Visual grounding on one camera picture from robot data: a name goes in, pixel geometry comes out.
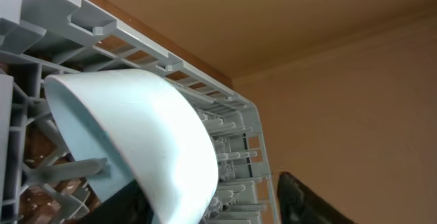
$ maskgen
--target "dishwasher rack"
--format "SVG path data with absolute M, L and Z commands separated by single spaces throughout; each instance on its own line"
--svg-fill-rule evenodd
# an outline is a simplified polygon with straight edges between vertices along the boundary
M 273 221 L 279 222 L 256 106 L 93 3 L 0 0 L 0 66 L 0 223 L 17 223 L 20 194 L 30 186 L 39 186 L 60 204 L 51 223 L 89 212 L 86 183 L 71 195 L 47 184 L 90 176 L 104 162 L 53 165 L 69 151 L 44 98 L 44 77 L 127 68 L 165 78 L 190 102 L 210 134 L 206 143 L 216 150 L 220 182 L 203 221 L 260 224 L 262 212 L 270 208 Z M 23 162 L 30 124 L 57 147 L 36 169 Z M 267 199 L 258 199 L 261 182 Z

